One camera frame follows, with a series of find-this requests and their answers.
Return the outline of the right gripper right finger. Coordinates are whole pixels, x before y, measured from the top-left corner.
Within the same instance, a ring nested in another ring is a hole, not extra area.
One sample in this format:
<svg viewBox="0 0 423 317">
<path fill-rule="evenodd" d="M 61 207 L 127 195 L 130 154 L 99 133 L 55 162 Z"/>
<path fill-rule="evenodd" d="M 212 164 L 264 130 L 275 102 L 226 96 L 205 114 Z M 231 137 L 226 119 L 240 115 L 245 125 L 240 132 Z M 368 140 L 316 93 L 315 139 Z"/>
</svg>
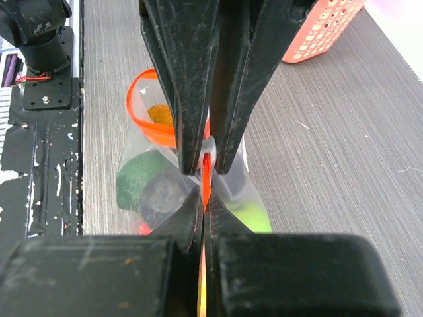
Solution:
<svg viewBox="0 0 423 317">
<path fill-rule="evenodd" d="M 353 234 L 255 233 L 215 194 L 204 213 L 207 316 L 400 316 L 373 244 Z"/>
</svg>

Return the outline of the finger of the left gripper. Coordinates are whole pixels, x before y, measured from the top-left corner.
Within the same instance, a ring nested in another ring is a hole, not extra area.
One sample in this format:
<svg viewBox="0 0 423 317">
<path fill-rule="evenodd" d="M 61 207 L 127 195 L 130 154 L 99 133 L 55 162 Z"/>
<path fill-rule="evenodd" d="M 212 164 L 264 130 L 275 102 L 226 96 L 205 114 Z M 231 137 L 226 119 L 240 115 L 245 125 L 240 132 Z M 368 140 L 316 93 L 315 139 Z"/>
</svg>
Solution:
<svg viewBox="0 0 423 317">
<path fill-rule="evenodd" d="M 195 174 L 218 47 L 219 1 L 140 1 L 141 33 L 173 116 L 180 171 Z"/>
<path fill-rule="evenodd" d="M 250 115 L 313 1 L 222 1 L 210 100 L 215 169 L 226 174 Z"/>
</svg>

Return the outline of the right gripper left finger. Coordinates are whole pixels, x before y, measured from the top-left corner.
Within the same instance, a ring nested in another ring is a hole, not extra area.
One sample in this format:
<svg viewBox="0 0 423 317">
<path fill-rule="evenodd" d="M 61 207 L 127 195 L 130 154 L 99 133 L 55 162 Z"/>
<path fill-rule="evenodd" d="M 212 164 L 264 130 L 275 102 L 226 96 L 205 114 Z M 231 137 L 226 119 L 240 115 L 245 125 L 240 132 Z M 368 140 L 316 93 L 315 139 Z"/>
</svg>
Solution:
<svg viewBox="0 0 423 317">
<path fill-rule="evenodd" d="M 23 240 L 1 272 L 2 316 L 196 316 L 201 191 L 148 235 Z"/>
</svg>

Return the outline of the light green toy apple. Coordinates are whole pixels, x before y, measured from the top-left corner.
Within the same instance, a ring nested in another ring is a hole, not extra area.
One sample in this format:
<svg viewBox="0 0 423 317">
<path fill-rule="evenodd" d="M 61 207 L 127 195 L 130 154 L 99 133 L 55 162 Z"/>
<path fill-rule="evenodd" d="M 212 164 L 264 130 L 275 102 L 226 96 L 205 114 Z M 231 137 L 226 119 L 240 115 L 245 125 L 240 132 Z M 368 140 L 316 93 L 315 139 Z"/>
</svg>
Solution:
<svg viewBox="0 0 423 317">
<path fill-rule="evenodd" d="M 266 210 L 252 201 L 226 202 L 225 206 L 245 226 L 255 233 L 270 233 L 272 225 Z"/>
</svg>

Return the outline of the pink plastic basket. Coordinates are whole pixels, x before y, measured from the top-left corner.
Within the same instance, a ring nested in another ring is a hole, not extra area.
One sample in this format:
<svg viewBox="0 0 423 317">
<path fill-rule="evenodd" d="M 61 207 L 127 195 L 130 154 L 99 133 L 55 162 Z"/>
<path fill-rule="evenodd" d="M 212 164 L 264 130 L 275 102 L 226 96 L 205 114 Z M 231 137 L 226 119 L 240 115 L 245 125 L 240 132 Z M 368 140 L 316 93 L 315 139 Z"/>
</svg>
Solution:
<svg viewBox="0 0 423 317">
<path fill-rule="evenodd" d="M 282 62 L 300 63 L 328 51 L 356 14 L 364 0 L 319 0 L 285 52 Z"/>
</svg>

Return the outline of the dark brown toy fruit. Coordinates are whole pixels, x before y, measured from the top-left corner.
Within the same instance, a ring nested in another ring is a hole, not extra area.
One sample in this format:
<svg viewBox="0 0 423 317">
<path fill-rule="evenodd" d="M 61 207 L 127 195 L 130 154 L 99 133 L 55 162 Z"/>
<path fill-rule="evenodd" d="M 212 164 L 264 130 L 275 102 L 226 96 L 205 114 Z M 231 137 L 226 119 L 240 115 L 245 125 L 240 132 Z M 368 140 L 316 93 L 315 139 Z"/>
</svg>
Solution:
<svg viewBox="0 0 423 317">
<path fill-rule="evenodd" d="M 191 179 L 173 171 L 154 177 L 141 193 L 142 227 L 150 230 L 159 227 L 181 207 L 195 185 Z"/>
</svg>

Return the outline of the clear zip top bag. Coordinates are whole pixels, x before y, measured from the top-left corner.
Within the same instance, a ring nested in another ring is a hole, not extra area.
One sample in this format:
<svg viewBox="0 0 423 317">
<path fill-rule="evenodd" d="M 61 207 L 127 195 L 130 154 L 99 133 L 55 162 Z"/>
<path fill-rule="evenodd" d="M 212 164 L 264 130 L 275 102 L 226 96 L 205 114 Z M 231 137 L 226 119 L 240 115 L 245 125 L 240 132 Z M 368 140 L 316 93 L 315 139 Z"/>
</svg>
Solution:
<svg viewBox="0 0 423 317">
<path fill-rule="evenodd" d="M 116 203 L 119 208 L 140 214 L 143 236 L 164 226 L 200 187 L 202 175 L 183 175 L 178 169 L 173 119 L 156 71 L 140 73 L 126 95 L 131 118 L 124 152 L 116 176 Z M 227 277 L 213 281 L 206 258 L 194 261 L 199 277 L 197 316 L 268 316 L 268 278 L 258 266 L 256 255 L 264 233 L 272 230 L 268 213 L 255 188 L 239 148 L 226 175 L 212 173 L 211 187 L 221 204 L 215 215 L 218 225 L 228 231 L 248 228 L 256 234 L 251 244 L 237 243 L 234 251 L 244 256 L 231 267 Z M 122 266 L 119 297 L 128 309 L 140 316 L 154 315 L 153 297 L 163 289 L 165 263 L 157 248 L 149 244 L 138 250 L 131 242 L 130 260 Z"/>
</svg>

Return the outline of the dark green toy avocado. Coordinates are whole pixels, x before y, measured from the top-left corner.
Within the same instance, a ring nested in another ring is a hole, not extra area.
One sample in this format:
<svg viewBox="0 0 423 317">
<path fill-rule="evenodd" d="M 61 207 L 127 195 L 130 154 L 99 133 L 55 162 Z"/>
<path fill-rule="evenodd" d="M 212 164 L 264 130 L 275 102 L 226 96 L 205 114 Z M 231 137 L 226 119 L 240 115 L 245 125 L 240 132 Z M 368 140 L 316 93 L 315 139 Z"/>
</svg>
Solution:
<svg viewBox="0 0 423 317">
<path fill-rule="evenodd" d="M 150 150 L 131 158 L 118 171 L 116 187 L 117 206 L 135 209 L 142 201 L 144 188 L 168 168 L 173 167 L 158 150 Z"/>
</svg>

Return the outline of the red toy apple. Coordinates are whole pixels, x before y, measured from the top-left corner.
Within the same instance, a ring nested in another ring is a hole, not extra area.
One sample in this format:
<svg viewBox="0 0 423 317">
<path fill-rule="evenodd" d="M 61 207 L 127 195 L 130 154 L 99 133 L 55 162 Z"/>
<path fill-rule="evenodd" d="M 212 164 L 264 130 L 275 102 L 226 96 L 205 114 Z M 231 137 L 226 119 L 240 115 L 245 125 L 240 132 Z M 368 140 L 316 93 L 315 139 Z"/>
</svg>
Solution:
<svg viewBox="0 0 423 317">
<path fill-rule="evenodd" d="M 142 222 L 139 226 L 139 233 L 140 235 L 148 235 L 152 232 L 151 228 Z"/>
</svg>

